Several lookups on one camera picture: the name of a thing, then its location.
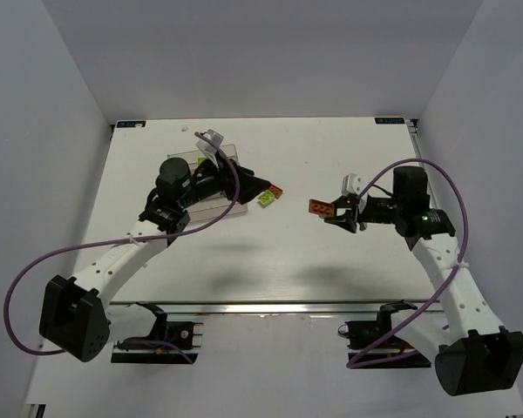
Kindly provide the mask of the lime green 2x2 lego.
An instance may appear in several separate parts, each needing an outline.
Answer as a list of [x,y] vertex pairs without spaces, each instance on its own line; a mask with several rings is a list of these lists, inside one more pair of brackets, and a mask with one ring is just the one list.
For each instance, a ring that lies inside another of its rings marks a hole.
[[262,207],[267,207],[275,201],[275,195],[271,191],[266,190],[257,198],[257,201]]

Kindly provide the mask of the orange lego with green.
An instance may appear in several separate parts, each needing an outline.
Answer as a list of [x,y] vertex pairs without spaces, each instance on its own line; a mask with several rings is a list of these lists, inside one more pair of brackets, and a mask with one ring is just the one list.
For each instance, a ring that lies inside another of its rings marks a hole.
[[336,216],[336,208],[332,203],[324,202],[317,199],[309,200],[310,214],[315,214],[320,218],[333,218]]

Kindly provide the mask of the orange lego plate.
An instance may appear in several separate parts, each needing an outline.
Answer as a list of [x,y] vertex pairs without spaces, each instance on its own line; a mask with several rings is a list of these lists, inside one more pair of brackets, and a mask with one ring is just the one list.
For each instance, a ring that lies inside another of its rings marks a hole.
[[283,194],[283,190],[275,185],[270,185],[268,191],[271,192],[276,199],[279,199]]

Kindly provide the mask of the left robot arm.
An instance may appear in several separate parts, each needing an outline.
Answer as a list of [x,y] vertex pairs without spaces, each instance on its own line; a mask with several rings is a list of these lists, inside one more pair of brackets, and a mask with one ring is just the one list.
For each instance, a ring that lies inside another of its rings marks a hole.
[[126,239],[70,278],[56,276],[47,283],[39,333],[82,362],[112,341],[130,349],[171,347],[166,312],[152,303],[114,306],[113,297],[184,232],[188,207],[219,193],[243,205],[269,186],[222,156],[204,160],[195,170],[183,158],[168,158]]

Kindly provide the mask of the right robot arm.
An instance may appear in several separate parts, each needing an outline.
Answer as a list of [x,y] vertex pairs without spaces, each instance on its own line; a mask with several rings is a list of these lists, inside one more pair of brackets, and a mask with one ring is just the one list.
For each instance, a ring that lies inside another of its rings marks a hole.
[[363,346],[347,367],[369,367],[367,353],[402,340],[432,364],[450,396],[512,388],[523,364],[523,333],[508,330],[479,291],[464,261],[467,240],[457,239],[448,215],[431,206],[425,169],[394,167],[392,190],[383,197],[370,196],[370,187],[356,174],[347,175],[323,221],[350,233],[369,224],[394,226],[434,293],[421,307],[406,301],[382,305],[376,331],[351,335]]

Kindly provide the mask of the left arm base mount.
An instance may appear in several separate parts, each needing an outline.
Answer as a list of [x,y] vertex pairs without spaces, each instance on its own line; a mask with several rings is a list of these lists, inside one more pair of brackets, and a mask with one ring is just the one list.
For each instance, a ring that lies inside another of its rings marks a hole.
[[138,365],[192,365],[202,346],[204,324],[151,303],[110,306],[111,362]]

